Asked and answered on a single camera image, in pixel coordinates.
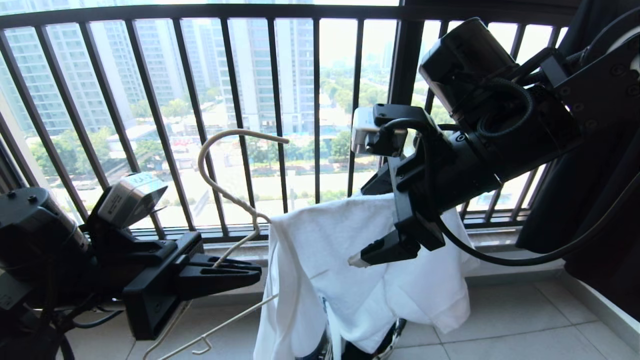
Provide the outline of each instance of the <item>building window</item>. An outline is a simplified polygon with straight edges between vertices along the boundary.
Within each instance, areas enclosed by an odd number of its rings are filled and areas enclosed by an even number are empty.
[[[271,60],[255,60],[255,67],[271,67]]]

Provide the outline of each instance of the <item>wire hanger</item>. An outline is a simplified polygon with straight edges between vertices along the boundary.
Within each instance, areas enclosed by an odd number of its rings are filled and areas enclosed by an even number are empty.
[[[269,217],[267,215],[265,215],[263,213],[259,213],[255,208],[251,207],[251,205],[249,205],[246,201],[243,201],[243,200],[238,199],[237,197],[233,196],[231,193],[229,193],[224,188],[222,188],[220,185],[218,185],[215,181],[213,181],[213,179],[211,179],[209,177],[209,175],[207,174],[207,172],[205,171],[204,161],[205,161],[205,157],[207,156],[207,153],[209,152],[209,148],[211,148],[211,146],[215,142],[217,142],[218,140],[220,140],[220,139],[222,139],[222,138],[224,138],[226,136],[231,136],[231,135],[252,136],[252,137],[255,137],[255,138],[265,139],[265,140],[279,142],[279,143],[289,143],[288,139],[282,138],[282,137],[279,137],[279,136],[262,134],[262,133],[258,133],[258,132],[250,131],[250,130],[246,130],[246,129],[231,129],[231,130],[221,131],[221,132],[215,134],[214,136],[210,137],[202,145],[202,148],[200,149],[200,154],[198,155],[198,169],[200,170],[200,175],[202,176],[204,181],[207,184],[209,184],[211,186],[211,188],[213,188],[213,190],[215,192],[218,192],[225,199],[228,199],[229,201],[231,201],[234,204],[240,206],[245,211],[247,211],[249,214],[251,214],[252,224],[253,224],[253,232],[251,234],[249,234],[247,237],[245,237],[242,240],[240,240],[239,242],[237,242],[236,244],[234,244],[233,246],[231,246],[231,248],[229,248],[222,256],[220,256],[219,260],[217,260],[215,262],[215,264],[213,265],[213,268],[217,268],[218,266],[220,266],[220,264],[222,264],[222,262],[224,262],[224,260],[227,259],[229,257],[229,255],[231,255],[231,253],[233,253],[233,251],[235,251],[240,246],[242,246],[244,243],[250,241],[251,239],[255,238],[256,236],[258,236],[260,234],[260,227],[258,225],[258,218],[263,218],[267,223],[271,223],[271,219],[269,219]],[[278,294],[270,296],[269,298],[259,302],[258,304],[250,307],[249,309],[243,311],[242,313],[240,313],[238,315],[235,315],[233,318],[227,320],[226,322],[222,323],[221,325],[219,325],[219,326],[217,326],[217,327],[205,332],[204,334],[200,335],[199,337],[195,338],[194,340],[191,340],[189,343],[186,343],[185,345],[175,349],[174,351],[170,352],[169,354],[164,355],[160,359],[168,359],[169,357],[174,356],[174,355],[178,354],[179,352],[182,352],[183,350],[187,349],[191,345],[194,345],[194,344],[198,343],[199,341],[203,341],[207,345],[207,348],[204,349],[204,350],[199,350],[199,351],[198,350],[194,350],[194,351],[192,351],[192,353],[195,354],[195,355],[202,355],[202,354],[208,352],[209,350],[212,349],[211,342],[209,342],[209,340],[207,340],[208,336],[210,336],[214,332],[224,328],[225,326],[230,325],[230,324],[242,319],[246,315],[250,314],[251,312],[255,311],[256,309],[258,309],[260,307],[262,307],[263,305],[267,304],[268,302],[272,301],[273,299],[275,299],[277,297],[278,297]],[[151,352],[153,350],[155,350],[166,339],[166,337],[169,335],[169,333],[171,333],[171,331],[175,327],[175,324],[178,323],[178,321],[180,320],[182,315],[187,311],[187,309],[191,305],[191,301],[192,300],[185,302],[180,307],[180,309],[174,314],[173,318],[171,319],[171,321],[167,325],[165,331],[160,336],[160,338],[153,345],[151,345],[151,347],[149,347],[149,349],[147,349],[147,351],[145,352],[145,354],[143,356],[143,360],[147,360],[149,354],[151,354]]]

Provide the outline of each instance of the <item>window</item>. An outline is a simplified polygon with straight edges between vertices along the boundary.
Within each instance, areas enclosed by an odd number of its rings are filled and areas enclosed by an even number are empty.
[[[271,67],[271,60],[255,60],[256,67]]]
[[[268,50],[256,50],[253,52],[253,55],[256,58],[269,58],[271,56]]]

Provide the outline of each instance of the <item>metal bar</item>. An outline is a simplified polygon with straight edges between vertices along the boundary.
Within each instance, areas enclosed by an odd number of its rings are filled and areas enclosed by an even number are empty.
[[[526,27],[526,25],[518,24],[518,27],[516,28],[516,35],[513,38],[513,44],[511,44],[511,51],[509,52],[514,60],[516,60],[518,53],[520,52],[520,46],[522,45],[522,38],[524,37]]]
[[[149,107],[151,109],[151,114],[153,115],[154,122],[156,123],[156,129],[158,132],[158,137],[160,137],[160,143],[162,144],[162,148],[164,150],[164,156],[166,158],[167,165],[169,165],[169,171],[171,172],[171,177],[173,178],[173,184],[175,185],[175,191],[178,193],[178,199],[180,199],[180,205],[182,205],[182,211],[184,212],[184,217],[187,220],[187,226],[189,230],[194,231],[196,227],[193,225],[193,218],[191,217],[191,209],[189,208],[189,203],[187,202],[187,196],[184,193],[184,187],[182,186],[182,180],[180,179],[180,172],[178,171],[178,166],[175,163],[175,159],[173,158],[173,152],[171,151],[171,143],[169,142],[169,134],[164,127],[164,122],[162,120],[162,114],[160,112],[160,105],[156,99],[156,93],[154,92],[154,88],[151,85],[151,78],[149,76],[149,71],[147,69],[147,63],[144,59],[144,55],[142,54],[142,45],[140,44],[140,37],[138,36],[138,30],[136,29],[133,20],[125,21],[127,26],[127,32],[129,34],[129,40],[131,41],[131,49],[133,50],[133,56],[136,59],[136,64],[138,65],[138,72],[140,73],[140,79],[142,80],[142,86],[145,88],[145,93],[147,95],[147,101],[149,102]]]
[[[529,24],[567,26],[578,8],[571,4],[550,4],[544,0],[468,1],[431,0],[421,6],[349,6],[314,4],[177,4],[107,6],[48,12],[22,13],[0,17],[0,27],[19,28],[68,22],[134,19],[175,19],[218,17],[248,18],[336,18],[399,20],[465,20],[480,17],[486,22],[527,22]]]
[[[523,226],[524,221],[496,221],[496,222],[467,222],[465,229],[493,229],[496,227],[517,227]]]
[[[533,184],[533,180],[536,178],[536,174],[538,173],[538,168],[535,168],[529,172],[529,176],[527,176],[527,180],[524,183],[524,187],[520,192],[520,196],[518,197],[518,201],[516,202],[516,206],[513,208],[513,212],[511,212],[511,216],[509,220],[515,221],[520,214],[520,210],[522,209],[522,204],[524,204],[524,199],[527,197],[529,193],[529,189]]]
[[[314,159],[316,204],[320,203],[320,19],[314,18]]]
[[[198,101],[198,90],[195,86],[193,79],[193,73],[191,72],[191,63],[189,62],[189,56],[187,54],[187,47],[184,43],[184,35],[182,34],[182,26],[180,25],[180,19],[173,20],[173,29],[175,30],[175,38],[178,43],[178,52],[180,52],[180,60],[182,61],[182,69],[184,70],[184,79],[187,83],[187,89],[189,90],[189,97],[191,98],[191,107],[193,108],[193,116],[196,119],[196,127],[198,128],[198,135],[200,136],[200,145],[207,141],[207,131],[204,128],[204,121],[202,120],[202,111],[200,110],[200,102]],[[213,169],[213,162],[211,161],[211,153],[205,158],[207,164],[207,173],[209,177],[216,181],[216,173]],[[227,223],[225,222],[225,214],[222,210],[222,201],[220,200],[220,194],[213,191],[213,199],[216,203],[216,210],[218,211],[218,217],[220,218],[220,227],[224,236],[228,236],[229,230],[227,229]]]
[[[122,145],[122,150],[124,151],[125,157],[127,158],[129,168],[132,172],[140,172],[140,166],[138,165],[138,161],[136,160],[136,155],[133,153],[133,148],[131,147],[131,142],[127,137],[126,128],[124,127],[122,117],[120,116],[120,112],[118,111],[115,97],[113,96],[111,86],[109,85],[109,82],[107,80],[107,74],[104,70],[102,60],[100,59],[100,54],[98,53],[98,47],[93,37],[91,25],[87,22],[80,22],[78,26],[80,27],[80,33],[82,34],[82,38],[86,46],[86,52],[89,55],[89,60],[91,61],[91,65],[93,67],[95,79],[98,82],[98,86],[100,87],[100,92],[102,92],[104,104],[107,107],[109,116],[113,121],[113,127],[116,131],[116,134],[118,134],[118,138],[120,139],[120,145]],[[156,229],[158,238],[164,239],[164,229],[160,224],[160,219],[158,219],[157,213],[151,213],[149,214],[149,217],[154,223],[154,228]]]
[[[40,46],[42,47],[44,57],[45,59],[47,59],[49,69],[51,69],[53,81],[56,83],[58,91],[60,92],[62,103],[67,109],[69,120],[71,120],[71,124],[76,130],[78,140],[80,140],[80,144],[84,149],[84,153],[89,160],[89,164],[91,165],[91,169],[93,170],[98,183],[100,184],[102,189],[105,190],[109,186],[109,181],[104,175],[104,170],[102,169],[100,160],[98,160],[98,156],[95,154],[95,150],[93,150],[93,145],[91,144],[91,140],[86,133],[86,129],[84,128],[84,125],[80,118],[80,113],[76,108],[76,104],[74,104],[74,100],[71,96],[71,91],[67,86],[67,82],[65,81],[62,69],[60,68],[60,63],[58,62],[55,51],[53,49],[53,45],[51,44],[51,37],[49,36],[49,32],[47,31],[47,26],[38,26],[37,28],[35,28],[35,31],[36,35],[38,36]]]
[[[24,157],[24,155],[20,151],[20,147],[18,146],[18,143],[15,142],[15,139],[13,138],[13,134],[11,133],[9,126],[5,122],[4,117],[2,116],[1,113],[0,113],[0,135],[2,135],[4,142],[9,148],[9,151],[11,152],[11,155],[13,156],[13,159],[15,160],[16,165],[18,165],[18,168],[22,172],[22,176],[24,176],[24,179],[27,181],[27,184],[29,186],[38,186],[39,185],[38,181],[36,180],[35,175],[29,168],[29,163],[27,162],[27,159]]]
[[[540,194],[540,190],[542,190],[542,187],[544,186],[545,181],[547,181],[548,177],[551,175],[551,172],[553,170],[553,165],[555,165],[555,162],[551,161],[547,163],[545,168],[542,170],[542,174],[540,174],[540,179],[538,180],[538,184],[536,184],[536,187],[533,188],[533,192],[531,193],[531,198],[529,199],[529,203],[527,205],[528,208],[530,208],[536,202],[536,199]]]
[[[441,38],[447,34],[447,29],[449,29],[449,21],[443,20],[440,22],[440,31],[438,32],[438,38]],[[431,113],[433,110],[433,100],[435,99],[435,94],[431,89],[427,91],[427,101],[424,104],[424,110],[427,113]]]
[[[25,185],[2,141],[0,141],[0,184],[3,188],[2,193],[22,188]]]
[[[486,210],[486,213],[484,213],[484,222],[491,222],[491,217],[495,211],[495,205],[498,204],[498,200],[500,199],[500,193],[502,193],[502,186],[493,192],[491,202],[489,202],[489,208]]]
[[[73,182],[71,181],[71,177],[67,170],[65,169],[62,160],[60,159],[60,155],[58,154],[56,147],[47,132],[46,127],[44,126],[44,122],[40,117],[40,113],[36,109],[36,104],[33,102],[33,98],[29,93],[29,89],[27,88],[27,84],[24,81],[24,77],[20,73],[20,69],[18,68],[18,63],[15,61],[15,57],[11,52],[11,47],[9,45],[9,41],[6,38],[6,33],[4,31],[0,31],[0,52],[2,52],[4,62],[6,63],[6,67],[9,70],[9,74],[11,75],[13,82],[15,83],[15,87],[18,90],[18,94],[24,103],[24,108],[27,111],[27,115],[31,118],[33,123],[33,127],[35,127],[40,140],[42,141],[42,145],[44,146],[47,154],[49,155],[49,159],[51,159],[51,163],[53,167],[56,169],[58,176],[60,177],[60,181],[64,185],[71,201],[74,203],[80,217],[83,221],[86,221],[88,217],[88,213],[82,200],[80,199],[80,195],[76,191]]]
[[[389,81],[390,104],[411,105],[423,28],[424,21],[402,20],[397,25]]]
[[[364,37],[364,19],[358,19],[358,31],[356,32],[356,58],[353,65],[353,99],[351,101],[351,119],[360,102],[360,73],[362,71],[362,39]],[[347,180],[347,196],[353,193],[353,171],[355,170],[356,154],[349,146],[349,175]]]
[[[549,42],[547,43],[547,47],[556,47],[556,42],[558,41],[558,37],[560,36],[560,28],[554,26],[551,28],[551,36],[549,36]]]
[[[242,129],[242,111],[240,110],[240,95],[236,81],[236,66],[234,65],[234,55],[231,50],[231,36],[229,35],[229,20],[220,19],[222,27],[222,40],[225,43],[225,55],[227,56],[227,69],[229,71],[229,83],[231,84],[231,96],[234,100],[234,113],[236,113],[236,126]],[[249,155],[246,151],[246,139],[240,136],[240,152],[242,153],[242,164],[244,166],[244,179],[246,180],[246,191],[249,195],[249,205],[255,208],[255,198],[253,197],[253,184],[251,182],[251,169],[249,169]]]
[[[278,82],[278,55],[276,53],[275,20],[267,19],[269,31],[269,55],[271,55],[271,80],[273,81],[273,108],[276,113],[276,132],[282,136],[282,113],[280,112],[280,85]],[[284,163],[284,144],[278,143],[278,162],[280,163],[280,187],[282,190],[282,210],[289,212],[287,205],[287,178]]]
[[[462,204],[462,208],[460,209],[460,218],[464,221],[465,217],[467,217],[467,209],[469,208],[469,201],[467,200],[464,204]]]

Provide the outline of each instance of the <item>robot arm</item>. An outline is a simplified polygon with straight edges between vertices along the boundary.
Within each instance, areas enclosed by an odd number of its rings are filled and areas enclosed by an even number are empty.
[[[440,220],[443,211],[571,151],[613,122],[638,121],[638,15],[640,8],[626,13],[576,56],[544,49],[522,66],[479,19],[465,21],[442,37],[420,66],[429,88],[457,123],[449,137],[420,108],[377,104],[358,109],[355,128],[372,121],[379,128],[366,136],[363,127],[355,129],[359,136],[353,138],[353,150],[387,157],[362,193],[393,192],[397,218],[395,231],[349,263],[369,266],[414,258],[421,245],[428,250],[444,246],[443,232],[462,246]],[[407,128],[417,131],[419,141],[415,153],[402,159],[400,131]],[[522,266],[552,261],[576,246],[535,261],[470,253]]]

